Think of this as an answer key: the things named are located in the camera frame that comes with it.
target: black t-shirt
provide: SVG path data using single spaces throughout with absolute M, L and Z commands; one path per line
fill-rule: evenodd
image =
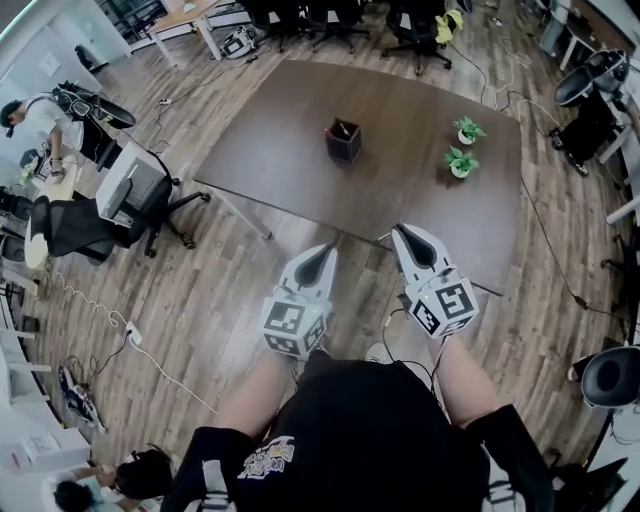
M 552 510 L 546 468 L 513 407 L 463 430 L 404 364 L 353 362 L 303 382 L 262 443 L 198 429 L 162 511 L 204 498 L 207 460 L 220 460 L 239 512 L 479 511 L 489 479 L 482 442 L 528 511 Z

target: wooden floor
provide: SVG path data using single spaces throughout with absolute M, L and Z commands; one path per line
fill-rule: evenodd
M 289 43 L 282 55 L 263 46 L 260 58 L 250 65 L 243 60 L 219 63 L 209 59 L 201 38 L 185 36 L 168 43 L 171 51 L 188 62 L 183 71 L 169 69 L 152 47 L 109 66 L 98 79 L 110 98 L 135 113 L 139 123 L 132 134 L 140 143 L 152 142 L 161 127 L 154 142 L 168 142 L 162 156 L 185 181 L 181 193 L 187 194 L 201 189 L 190 177 L 282 59 L 359 66 L 416 79 L 409 55 L 388 60 L 380 56 L 381 47 L 396 43 L 385 27 L 384 13 L 384 7 L 370 8 L 365 22 L 372 37 L 370 41 L 354 40 L 355 55 L 335 42 L 314 54 L 302 38 Z M 488 76 L 485 104 L 494 107 L 494 92 L 511 81 L 513 70 L 510 89 L 531 96 L 560 120 L 570 118 L 572 112 L 553 107 L 553 87 L 561 75 L 557 62 L 544 55 L 535 37 L 529 35 L 537 34 L 537 23 L 514 11 L 510 14 L 512 21 L 498 28 L 489 20 L 490 11 L 479 8 L 465 19 L 465 30 L 455 34 L 456 48 Z M 510 52 L 528 56 L 530 68 L 512 64 Z M 445 53 L 452 58 L 453 69 L 446 71 L 441 63 L 431 61 L 419 80 L 479 100 L 481 74 L 452 47 Z M 161 125 L 156 122 L 159 99 L 176 100 L 198 85 L 162 116 Z M 519 97 L 511 98 L 506 112 L 518 117 Z M 507 104 L 504 91 L 499 104 Z M 618 283 L 610 270 L 600 269 L 599 262 L 616 256 L 611 241 L 615 231 L 605 224 L 605 216 L 622 199 L 601 166 L 591 164 L 586 179 L 567 168 L 536 131 L 529 106 L 522 105 L 521 113 L 522 176 L 560 264 L 574 293 L 608 310 Z M 552 127 L 537 108 L 533 119 L 545 133 Z M 126 141 L 123 134 L 119 138 Z M 164 146 L 160 143 L 154 149 Z M 88 170 L 80 192 L 93 194 L 101 179 L 102 175 Z M 194 203 L 175 216 L 181 229 L 194 232 L 199 245 L 193 252 L 185 251 L 170 233 L 163 233 L 154 260 L 143 257 L 139 244 L 129 251 L 117 251 L 98 268 L 80 256 L 68 256 L 57 260 L 54 269 L 88 298 L 134 321 L 144 336 L 143 348 L 170 375 L 215 407 L 221 394 L 242 379 L 264 350 L 257 319 L 284 263 L 302 249 L 331 241 L 336 235 L 264 206 L 255 205 L 255 210 L 273 230 L 274 240 L 263 241 L 214 200 L 209 205 Z M 401 285 L 388 252 L 348 237 L 340 238 L 339 251 L 334 289 L 337 315 L 329 348 L 338 358 L 361 358 L 380 339 L 387 313 L 397 307 L 395 297 Z M 500 298 L 478 291 L 478 298 L 482 314 L 464 337 L 501 398 L 515 403 L 542 451 L 555 447 L 565 460 L 583 460 L 602 418 L 583 404 L 578 387 L 565 380 L 565 371 L 575 359 L 599 350 L 604 336 L 622 339 L 622 335 L 610 318 L 586 313 L 574 303 L 524 191 L 507 293 Z M 123 340 L 123 325 L 112 328 L 103 310 L 95 310 L 70 290 L 63 291 L 57 276 L 48 300 L 27 299 L 24 312 L 36 315 L 43 324 L 37 349 L 31 347 L 38 363 L 57 366 L 71 354 L 85 366 L 92 354 L 102 363 Z M 401 315 L 394 317 L 387 338 L 403 357 L 426 357 L 421 334 Z M 77 422 L 63 407 L 54 375 L 45 379 L 45 387 L 65 421 L 74 425 Z M 170 451 L 178 461 L 193 430 L 213 419 L 210 411 L 130 348 L 96 377 L 93 389 L 109 432 L 100 435 L 86 427 L 83 431 L 91 437 L 93 456 L 100 463 L 117 463 L 148 442 Z

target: black pen holder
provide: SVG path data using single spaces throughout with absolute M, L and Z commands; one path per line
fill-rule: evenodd
M 325 140 L 329 156 L 342 162 L 353 163 L 362 149 L 360 126 L 338 118 L 325 131 Z

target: dark hair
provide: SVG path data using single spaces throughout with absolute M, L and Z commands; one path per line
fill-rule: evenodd
M 64 512 L 86 512 L 93 505 L 91 491 L 70 480 L 60 482 L 53 497 Z
M 14 126 L 11 124 L 11 119 L 9 118 L 11 114 L 13 114 L 16 110 L 20 108 L 22 105 L 21 101 L 13 100 L 10 103 L 7 103 L 2 110 L 0 110 L 0 125 L 4 128 L 8 128 L 7 137 L 11 138 L 13 136 Z

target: backpack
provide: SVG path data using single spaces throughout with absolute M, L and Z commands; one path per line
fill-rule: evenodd
M 171 459 L 157 446 L 149 446 L 153 449 L 133 452 L 133 462 L 125 462 L 116 470 L 116 489 L 129 499 L 164 496 L 171 487 Z

